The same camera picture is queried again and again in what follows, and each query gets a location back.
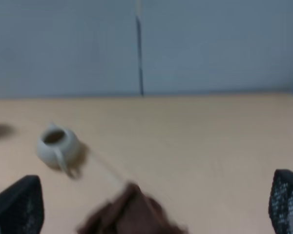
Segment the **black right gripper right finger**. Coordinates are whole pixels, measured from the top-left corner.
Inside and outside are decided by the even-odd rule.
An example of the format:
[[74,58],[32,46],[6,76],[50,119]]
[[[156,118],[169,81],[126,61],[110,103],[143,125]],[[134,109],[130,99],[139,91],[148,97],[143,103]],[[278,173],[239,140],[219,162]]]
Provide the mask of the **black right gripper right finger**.
[[276,234],[293,234],[293,172],[274,172],[269,198],[269,217]]

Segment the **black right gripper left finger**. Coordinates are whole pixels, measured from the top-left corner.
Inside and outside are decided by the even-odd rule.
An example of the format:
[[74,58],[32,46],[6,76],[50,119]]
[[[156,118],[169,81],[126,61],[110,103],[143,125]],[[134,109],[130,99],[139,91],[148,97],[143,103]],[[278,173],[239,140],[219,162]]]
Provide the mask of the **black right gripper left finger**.
[[39,176],[26,175],[0,193],[0,234],[39,234],[43,223]]

